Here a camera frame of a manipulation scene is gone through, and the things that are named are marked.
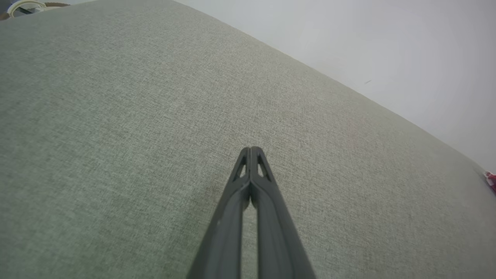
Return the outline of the red shorts with white waistband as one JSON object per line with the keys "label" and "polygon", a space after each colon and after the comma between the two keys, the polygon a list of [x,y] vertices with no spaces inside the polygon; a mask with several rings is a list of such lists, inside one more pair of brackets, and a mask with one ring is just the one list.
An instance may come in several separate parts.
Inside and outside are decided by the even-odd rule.
{"label": "red shorts with white waistband", "polygon": [[493,193],[496,194],[496,174],[493,174],[489,171],[485,171],[483,175],[486,179],[488,186],[491,188]]}

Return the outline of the grey fabric sofa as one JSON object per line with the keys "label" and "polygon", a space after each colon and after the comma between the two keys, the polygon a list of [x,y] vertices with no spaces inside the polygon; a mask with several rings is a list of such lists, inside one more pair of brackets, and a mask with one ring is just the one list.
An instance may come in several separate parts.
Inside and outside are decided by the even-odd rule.
{"label": "grey fabric sofa", "polygon": [[246,146],[319,279],[496,279],[482,168],[170,0],[0,21],[0,279],[183,279]]}

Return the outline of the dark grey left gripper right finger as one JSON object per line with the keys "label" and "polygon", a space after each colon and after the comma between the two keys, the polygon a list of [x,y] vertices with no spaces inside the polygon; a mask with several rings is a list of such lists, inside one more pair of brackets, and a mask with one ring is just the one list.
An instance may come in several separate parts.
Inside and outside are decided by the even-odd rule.
{"label": "dark grey left gripper right finger", "polygon": [[258,279],[317,279],[262,148],[251,148]]}

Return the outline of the white perforated laundry basket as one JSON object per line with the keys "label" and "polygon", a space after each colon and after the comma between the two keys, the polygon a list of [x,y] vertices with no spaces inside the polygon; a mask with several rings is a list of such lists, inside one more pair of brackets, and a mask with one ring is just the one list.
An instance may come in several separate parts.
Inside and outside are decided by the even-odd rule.
{"label": "white perforated laundry basket", "polygon": [[6,14],[10,18],[20,17],[22,15],[35,14],[47,9],[47,5],[37,0],[12,0],[7,8]]}

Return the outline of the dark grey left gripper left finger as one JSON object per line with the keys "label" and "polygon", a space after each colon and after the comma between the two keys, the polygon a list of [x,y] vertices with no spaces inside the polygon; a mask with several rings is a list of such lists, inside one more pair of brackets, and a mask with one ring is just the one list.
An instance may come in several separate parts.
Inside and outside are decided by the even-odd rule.
{"label": "dark grey left gripper left finger", "polygon": [[237,158],[187,279],[240,279],[243,211],[250,202],[250,148]]}

